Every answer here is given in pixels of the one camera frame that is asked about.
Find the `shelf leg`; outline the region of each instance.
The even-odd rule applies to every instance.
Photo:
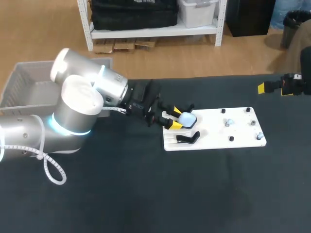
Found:
[[[216,34],[215,46],[222,45],[224,23],[225,23],[225,10],[227,7],[227,0],[220,0],[220,1],[221,2],[220,2],[218,20],[217,20],[217,34]]]
[[[81,22],[84,30],[84,35],[86,37],[87,48],[89,51],[93,51],[93,41],[90,26],[88,24],[87,18],[87,0],[77,0]]]

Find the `black trash bin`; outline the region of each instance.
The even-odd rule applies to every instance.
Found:
[[[281,46],[288,49],[292,39],[302,23],[311,19],[309,11],[289,11],[283,21],[284,31]]]

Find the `cable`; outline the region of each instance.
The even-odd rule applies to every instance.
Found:
[[[0,149],[1,150],[25,150],[25,151],[29,151],[31,153],[35,153],[37,155],[39,155],[41,153],[36,148],[31,148],[31,147],[26,147],[26,146],[18,146],[18,145],[4,145],[4,146],[0,146]],[[66,177],[66,174],[65,174],[64,170],[62,169],[62,167],[55,160],[53,160],[50,156],[48,156],[46,153],[42,153],[42,156],[44,158],[44,170],[45,170],[45,173],[47,174],[49,180],[52,181],[54,184],[57,184],[57,185],[64,184],[67,180],[67,177]],[[47,161],[49,161],[51,164],[53,164],[54,167],[56,167],[56,169],[59,171],[59,173],[63,177],[63,179],[61,181],[57,181],[56,179],[54,179],[52,177],[52,175],[50,174],[49,169],[48,169],[48,162]]]
[[[62,169],[62,167],[55,160],[53,160],[50,156],[48,156],[47,154],[45,154],[43,152],[44,143],[45,143],[45,127],[44,127],[42,119],[39,116],[37,116],[37,115],[32,115],[32,116],[37,118],[37,120],[39,121],[40,126],[41,126],[41,142],[40,142],[40,147],[39,147],[39,153],[37,153],[37,159],[38,160],[43,159],[44,171],[45,171],[45,174],[47,175],[47,177],[49,178],[49,180],[51,182],[53,182],[54,184],[62,185],[66,182],[67,176],[66,176],[64,170]],[[54,167],[56,167],[56,169],[59,171],[59,173],[63,177],[62,181],[58,181],[52,177],[52,175],[50,174],[49,168],[48,168],[48,161],[51,164],[53,164]]]
[[[0,161],[3,158],[3,154],[5,150],[22,150],[22,151],[29,151],[31,153],[35,153],[36,154],[36,158],[38,160],[42,160],[43,159],[43,167],[44,167],[44,171],[45,174],[47,175],[47,177],[49,178],[49,180],[51,182],[53,182],[54,184],[57,185],[63,185],[66,180],[67,180],[67,176],[64,172],[64,170],[62,169],[62,167],[54,160],[52,159],[50,156],[48,156],[46,153],[43,152],[44,149],[44,143],[45,143],[45,127],[43,124],[42,119],[37,116],[37,115],[32,115],[34,116],[40,123],[40,127],[41,127],[41,141],[40,141],[40,147],[39,150],[36,148],[32,148],[32,147],[27,147],[27,146],[20,146],[20,145],[5,145],[5,135],[3,132],[2,127],[0,126],[0,131],[1,135],[0,135]],[[56,179],[54,179],[52,177],[52,175],[50,174],[49,168],[48,168],[48,161],[58,170],[58,172],[61,174],[62,176],[62,180],[58,181]]]
[[[110,111],[117,111],[122,114],[126,114],[126,109],[124,108],[118,108],[118,107],[103,107],[103,110],[110,110]]]

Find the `black table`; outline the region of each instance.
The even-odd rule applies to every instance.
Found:
[[[43,163],[0,164],[3,233],[293,233],[311,229],[311,97],[258,95],[278,75],[160,80],[171,103],[197,109],[251,106],[263,148],[163,149],[162,129],[118,113],[97,122],[85,146]]]

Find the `screw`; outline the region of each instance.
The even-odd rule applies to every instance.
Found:
[[[227,120],[227,122],[225,123],[225,126],[226,126],[226,127],[229,127],[229,126],[232,125],[232,124],[233,124],[233,120],[229,119],[229,120]]]
[[[258,135],[257,135],[257,140],[261,140],[262,138],[264,137],[263,133],[260,132]]]

